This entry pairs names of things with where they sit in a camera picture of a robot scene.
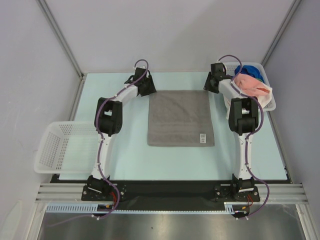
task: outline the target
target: table surface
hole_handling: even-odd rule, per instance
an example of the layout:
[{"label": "table surface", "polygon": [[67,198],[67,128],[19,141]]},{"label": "table surface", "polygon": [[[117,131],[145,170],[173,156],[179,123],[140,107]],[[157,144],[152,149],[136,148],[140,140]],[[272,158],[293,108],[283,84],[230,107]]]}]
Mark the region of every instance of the table surface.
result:
[{"label": "table surface", "polygon": [[[117,93],[132,73],[89,73],[75,121],[94,122],[97,102]],[[160,90],[202,90],[207,72],[154,72]],[[235,163],[235,139],[226,119],[222,94],[209,93],[215,146],[148,146],[149,97],[136,97],[123,109],[123,125],[111,158],[113,180],[230,180]],[[264,180],[286,180],[282,158],[265,113],[261,130],[252,142],[252,171]],[[88,174],[61,174],[60,180],[86,180]]]},{"label": "table surface", "polygon": [[229,214],[111,214],[96,221],[72,213],[45,213],[38,240],[305,240],[295,205],[267,204],[261,212],[238,220]]}]

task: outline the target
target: towel label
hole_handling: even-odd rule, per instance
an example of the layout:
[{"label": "towel label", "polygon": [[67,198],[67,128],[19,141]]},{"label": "towel label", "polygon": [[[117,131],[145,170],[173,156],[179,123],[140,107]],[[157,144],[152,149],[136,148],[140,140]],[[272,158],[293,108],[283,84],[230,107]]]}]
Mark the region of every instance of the towel label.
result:
[{"label": "towel label", "polygon": [[207,135],[205,133],[200,133],[200,143],[201,144],[207,143]]}]

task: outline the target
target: white laundry basket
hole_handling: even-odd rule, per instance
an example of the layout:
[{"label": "white laundry basket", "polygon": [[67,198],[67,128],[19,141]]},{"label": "white laundry basket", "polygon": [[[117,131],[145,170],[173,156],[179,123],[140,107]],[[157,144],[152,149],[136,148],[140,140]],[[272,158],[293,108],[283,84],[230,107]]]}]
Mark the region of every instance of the white laundry basket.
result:
[{"label": "white laundry basket", "polygon": [[34,170],[40,174],[90,173],[98,153],[98,140],[92,122],[53,122],[41,139]]},{"label": "white laundry basket", "polygon": [[[231,75],[231,76],[234,76],[235,75],[235,69],[239,66],[239,63],[238,62],[224,62],[223,63],[226,67],[226,74],[228,75]],[[242,65],[250,65],[250,66],[254,66],[256,67],[259,71],[260,71],[260,74],[262,75],[263,77],[263,81],[264,81],[264,84],[265,85],[268,85],[269,87],[270,86],[270,83],[268,81],[268,78],[267,78],[267,75],[266,75],[266,72],[265,72],[265,69],[264,67],[260,64],[260,63],[256,63],[256,62],[242,62]],[[276,109],[276,102],[275,102],[275,98],[274,98],[274,95],[272,94],[272,99],[271,101],[267,104],[267,106],[265,106],[263,108],[263,111],[264,112],[267,112],[267,111],[273,111]]]}]

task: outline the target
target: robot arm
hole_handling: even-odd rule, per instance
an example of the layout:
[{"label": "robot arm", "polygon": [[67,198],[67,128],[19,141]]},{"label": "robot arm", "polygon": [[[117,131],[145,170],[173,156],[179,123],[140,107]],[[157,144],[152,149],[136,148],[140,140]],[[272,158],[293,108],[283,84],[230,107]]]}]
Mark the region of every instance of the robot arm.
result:
[{"label": "robot arm", "polygon": [[[111,104],[113,104],[114,109],[112,109],[112,113],[114,114],[115,111],[117,111],[115,114],[117,116],[118,122],[121,122],[121,126],[122,126],[122,108],[133,98],[138,96],[138,87],[135,85],[131,85],[129,86],[126,91],[124,91],[121,95],[117,96],[113,101],[110,101]],[[98,101],[98,105],[97,105],[97,111],[100,108],[101,104],[105,101],[106,99],[101,97]],[[108,110],[108,103],[106,103],[106,105],[104,106],[104,110]],[[99,118],[99,123],[100,125],[103,125],[103,117],[105,115],[105,111],[103,111],[102,116]],[[101,165],[101,170],[103,175],[106,178],[109,178],[110,176],[110,159],[111,159],[111,153],[112,153],[112,148],[113,148],[113,144],[114,141],[116,139],[117,133],[115,134],[111,134],[111,136],[108,135],[108,133],[106,132],[102,132],[104,141],[102,143],[102,147],[101,147],[101,151],[100,151],[100,163],[98,163],[98,156],[96,157],[96,161],[94,164],[94,168],[91,172],[91,175],[95,178],[95,179],[101,179],[102,176],[99,172],[98,169],[98,164]],[[98,146],[100,145],[101,142],[101,136],[98,135]]]},{"label": "robot arm", "polygon": [[235,193],[249,192],[254,189],[254,179],[248,172],[251,169],[251,146],[254,132],[259,124],[258,105],[251,98],[242,96],[241,90],[232,83],[231,76],[226,74],[223,63],[211,65],[204,89],[214,93],[222,93],[230,102],[229,128],[235,139],[235,165],[232,183]]},{"label": "robot arm", "polygon": [[83,201],[90,200],[91,196],[94,196],[95,199],[104,200],[111,191],[111,186],[103,179],[102,174],[107,179],[111,174],[110,162],[112,147],[117,134],[122,128],[123,107],[138,95],[143,97],[157,91],[150,72],[148,71],[148,74],[145,74],[145,71],[146,69],[137,67],[134,75],[130,76],[124,83],[124,88],[115,96],[115,98],[107,101],[105,104],[106,98],[101,97],[98,100],[94,124],[98,124],[98,129],[101,131],[102,136],[98,134],[97,146],[99,150],[94,168],[83,188],[86,192],[86,196],[82,195],[81,199]]}]

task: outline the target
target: towel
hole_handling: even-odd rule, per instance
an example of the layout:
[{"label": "towel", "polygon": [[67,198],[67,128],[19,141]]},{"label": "towel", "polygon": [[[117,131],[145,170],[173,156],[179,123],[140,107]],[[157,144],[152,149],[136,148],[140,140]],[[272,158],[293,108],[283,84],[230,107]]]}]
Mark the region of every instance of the towel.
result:
[{"label": "towel", "polygon": [[151,94],[147,143],[157,147],[214,146],[208,92],[165,90]]},{"label": "towel", "polygon": [[[236,75],[240,70],[240,66],[237,66],[237,68],[234,70],[234,75]],[[255,66],[251,65],[244,65],[242,66],[241,74],[247,74],[251,77],[254,77],[258,80],[261,80],[260,82],[265,83],[264,78],[262,77],[260,71]]]},{"label": "towel", "polygon": [[[262,108],[267,106],[272,99],[272,88],[252,76],[239,73],[238,76],[234,78],[234,83],[244,94],[257,97]],[[230,102],[225,97],[224,104],[227,108],[226,119],[229,119]]]}]

